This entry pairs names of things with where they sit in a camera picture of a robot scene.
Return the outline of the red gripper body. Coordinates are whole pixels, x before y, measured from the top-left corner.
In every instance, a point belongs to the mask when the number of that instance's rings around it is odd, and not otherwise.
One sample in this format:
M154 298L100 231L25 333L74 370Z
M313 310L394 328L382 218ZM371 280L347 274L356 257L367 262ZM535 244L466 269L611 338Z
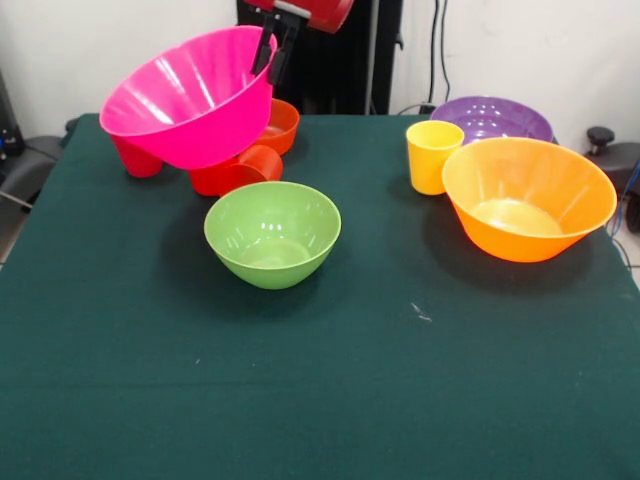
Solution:
M300 19L312 29L335 34L348 17L353 0L247 0L246 4L277 19Z

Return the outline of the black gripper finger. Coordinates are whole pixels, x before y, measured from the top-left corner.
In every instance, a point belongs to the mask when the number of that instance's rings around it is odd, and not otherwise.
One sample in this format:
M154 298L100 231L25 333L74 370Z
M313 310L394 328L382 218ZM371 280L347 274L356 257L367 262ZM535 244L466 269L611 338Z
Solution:
M253 75L258 75L268 64L271 54L271 37L275 29L275 19L271 13L264 14L264 22L260 39L255 52L255 57L251 69Z
M275 51L268 73L268 82L271 85L278 85L281 82L298 31L298 23L279 23L277 25L278 48Z

